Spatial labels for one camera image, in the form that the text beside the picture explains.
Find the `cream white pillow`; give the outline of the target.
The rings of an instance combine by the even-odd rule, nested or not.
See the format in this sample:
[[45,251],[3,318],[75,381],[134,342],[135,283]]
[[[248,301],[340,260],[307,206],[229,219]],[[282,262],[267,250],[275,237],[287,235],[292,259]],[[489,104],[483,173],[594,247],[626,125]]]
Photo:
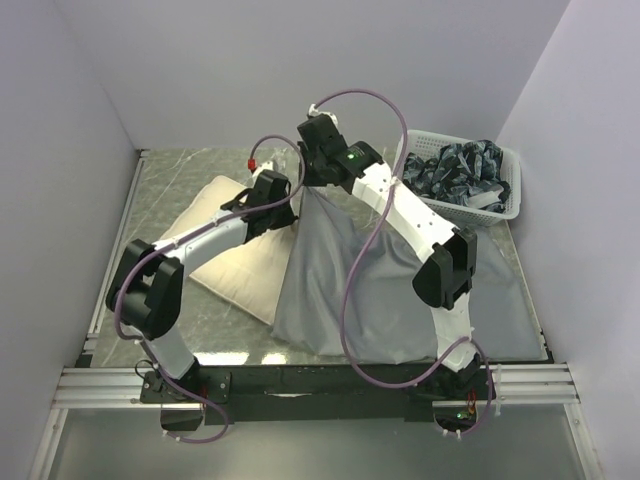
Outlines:
[[[243,185],[228,177],[214,178],[161,238],[169,239],[205,223],[221,204],[243,189]],[[245,245],[227,250],[195,270],[190,278],[217,297],[271,325],[297,227],[294,223],[283,229],[269,230]]]

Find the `grey pillowcase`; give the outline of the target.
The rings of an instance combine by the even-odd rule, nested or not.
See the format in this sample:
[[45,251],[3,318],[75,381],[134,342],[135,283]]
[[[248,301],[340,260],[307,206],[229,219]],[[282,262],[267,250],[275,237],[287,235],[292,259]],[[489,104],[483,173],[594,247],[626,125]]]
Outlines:
[[[316,355],[343,353],[339,327],[362,362],[399,364],[437,354],[428,306],[412,288],[421,263],[384,227],[351,285],[349,269],[377,216],[366,205],[320,189],[301,194],[299,219],[272,327],[274,337]],[[505,223],[479,227],[477,271],[470,293],[473,337],[492,360],[547,357]]]

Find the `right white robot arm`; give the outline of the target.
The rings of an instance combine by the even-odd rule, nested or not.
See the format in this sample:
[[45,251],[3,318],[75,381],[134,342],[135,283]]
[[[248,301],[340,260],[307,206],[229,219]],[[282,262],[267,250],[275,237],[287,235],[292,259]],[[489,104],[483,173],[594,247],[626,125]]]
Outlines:
[[406,187],[369,144],[349,146],[326,113],[309,114],[297,127],[305,170],[303,184],[334,185],[380,215],[413,249],[422,266],[412,286],[429,307],[437,339],[437,360],[429,373],[443,366],[439,387],[460,399],[474,386],[468,369],[479,350],[472,343],[469,299],[476,271],[477,235],[444,219]]

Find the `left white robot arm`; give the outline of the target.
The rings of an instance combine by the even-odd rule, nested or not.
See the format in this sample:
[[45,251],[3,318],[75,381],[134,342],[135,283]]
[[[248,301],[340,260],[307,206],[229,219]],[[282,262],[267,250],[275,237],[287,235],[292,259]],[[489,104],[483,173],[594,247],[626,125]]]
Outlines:
[[273,170],[257,174],[254,184],[223,203],[206,223],[153,244],[130,242],[106,295],[126,339],[142,342],[152,362],[166,373],[164,389],[186,402],[203,391],[200,363],[176,326],[182,290],[189,274],[216,256],[267,231],[294,223],[291,182]]

